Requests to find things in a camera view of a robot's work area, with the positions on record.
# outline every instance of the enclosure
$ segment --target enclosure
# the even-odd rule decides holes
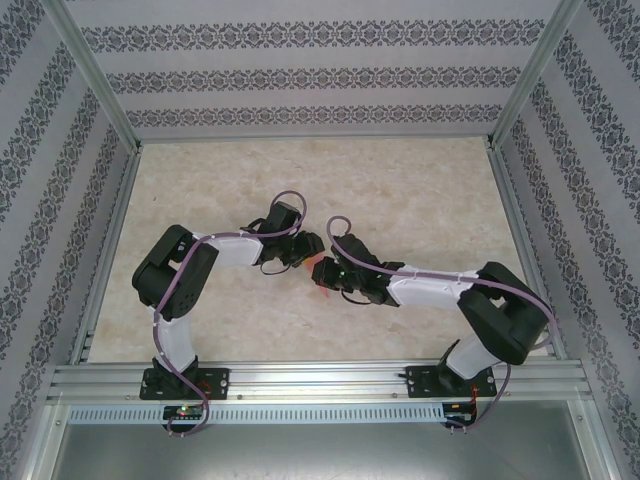
[[[636,8],[2,0],[0,478],[640,478]],[[501,262],[560,334],[448,431],[472,399],[401,375],[460,311],[214,270],[191,328],[225,399],[169,438],[133,272],[170,225],[235,231],[289,189],[327,252],[346,215],[381,261]]]

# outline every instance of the marble floor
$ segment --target marble floor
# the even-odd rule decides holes
[[[266,215],[285,189],[306,196],[304,228],[325,245],[327,219],[342,214],[383,261],[455,271],[496,260],[521,276],[480,138],[148,145],[89,360],[154,356],[131,276],[167,227],[235,230]],[[458,311],[356,306],[335,292],[327,298],[303,267],[273,277],[249,267],[214,270],[192,320],[201,360],[439,358],[470,331]]]

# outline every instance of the orange object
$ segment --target orange object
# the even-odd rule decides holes
[[[313,266],[318,263],[320,260],[322,260],[322,258],[324,257],[324,255],[322,253],[318,253],[317,255],[314,255],[311,258],[307,258],[304,262],[305,267],[307,267],[307,270],[309,270],[311,273],[313,273]],[[329,290],[326,289],[326,287],[318,287],[320,289],[320,291],[322,293],[324,293],[324,296],[329,298]]]

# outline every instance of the black servo bracket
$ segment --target black servo bracket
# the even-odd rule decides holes
[[[407,382],[409,398],[452,398],[473,397],[474,389],[477,398],[495,397],[497,392],[493,370],[489,367],[482,370],[471,380],[457,383],[453,389],[440,382],[440,370],[437,365],[412,365],[405,368],[400,375]]]
[[[209,400],[226,400],[230,373],[228,368],[199,368],[196,357],[182,375]],[[200,400],[200,396],[154,358],[153,368],[145,369],[142,375],[140,400]]]

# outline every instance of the patterned wallpaper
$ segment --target patterned wallpaper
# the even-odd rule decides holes
[[[490,133],[557,0],[67,5],[145,140]]]
[[[32,0],[0,0],[0,479],[69,360],[128,154]]]
[[[639,13],[630,1],[584,2],[502,146],[623,478],[640,478]]]

